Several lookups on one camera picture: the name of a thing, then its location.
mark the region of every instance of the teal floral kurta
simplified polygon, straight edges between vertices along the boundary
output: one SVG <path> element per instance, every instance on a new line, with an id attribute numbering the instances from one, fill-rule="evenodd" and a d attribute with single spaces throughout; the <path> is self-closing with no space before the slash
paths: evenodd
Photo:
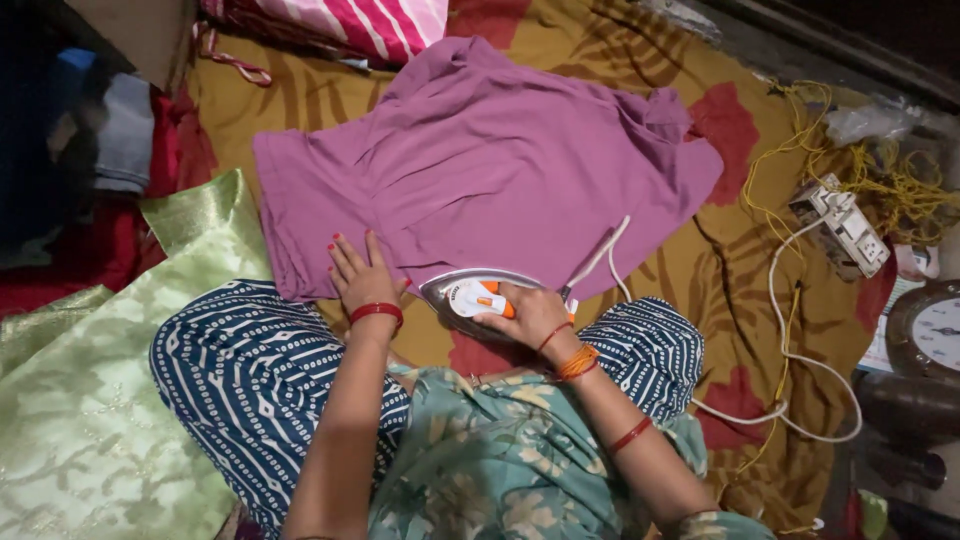
<path id="1" fill-rule="evenodd" d="M 446 368 L 396 368 L 417 379 L 410 425 L 373 499 L 374 540 L 643 538 L 650 518 L 599 449 L 575 400 L 527 375 L 473 388 Z M 699 478 L 700 424 L 660 430 Z M 774 538 L 729 512 L 691 516 L 682 540 Z"/>

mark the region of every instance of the blue patterned pants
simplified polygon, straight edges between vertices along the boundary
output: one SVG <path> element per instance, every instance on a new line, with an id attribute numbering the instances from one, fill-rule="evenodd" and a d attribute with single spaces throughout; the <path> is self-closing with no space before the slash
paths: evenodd
<path id="1" fill-rule="evenodd" d="M 704 340 L 669 304 L 619 304 L 580 337 L 644 413 L 662 422 L 684 411 Z M 268 539 L 279 536 L 343 352 L 312 305 L 287 302 L 272 282 L 253 280 L 204 294 L 156 334 L 150 361 L 160 398 Z M 393 460 L 409 407 L 410 396 L 387 375 L 374 488 Z"/>

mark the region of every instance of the purple shirt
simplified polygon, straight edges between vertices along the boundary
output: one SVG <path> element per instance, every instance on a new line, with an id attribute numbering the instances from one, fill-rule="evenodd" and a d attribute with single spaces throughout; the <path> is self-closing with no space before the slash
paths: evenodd
<path id="1" fill-rule="evenodd" d="M 629 214 L 614 249 L 627 273 L 723 170 L 706 140 L 684 142 L 689 126 L 672 88 L 645 100 L 515 65 L 480 37 L 447 37 L 369 114 L 253 138 L 276 288 L 293 301 L 337 297 L 326 245 L 344 233 L 363 249 L 366 229 L 415 288 L 475 266 L 559 288 Z M 612 286 L 601 263 L 573 296 Z"/>

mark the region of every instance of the pink and white striped cloth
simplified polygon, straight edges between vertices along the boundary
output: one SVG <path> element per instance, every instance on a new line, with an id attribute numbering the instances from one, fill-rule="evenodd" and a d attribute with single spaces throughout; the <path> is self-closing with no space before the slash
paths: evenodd
<path id="1" fill-rule="evenodd" d="M 262 37 L 403 65 L 444 36 L 447 0 L 201 0 Z"/>

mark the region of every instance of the power socket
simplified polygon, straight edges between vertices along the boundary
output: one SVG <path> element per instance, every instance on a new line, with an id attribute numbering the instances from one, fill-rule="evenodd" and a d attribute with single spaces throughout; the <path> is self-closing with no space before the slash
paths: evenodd
<path id="1" fill-rule="evenodd" d="M 841 279 L 870 278 L 890 257 L 890 250 L 856 205 L 854 195 L 836 191 L 840 186 L 837 177 L 830 173 L 823 181 L 806 183 L 790 202 L 790 209 L 804 225 L 826 217 L 823 226 L 811 233 Z"/>

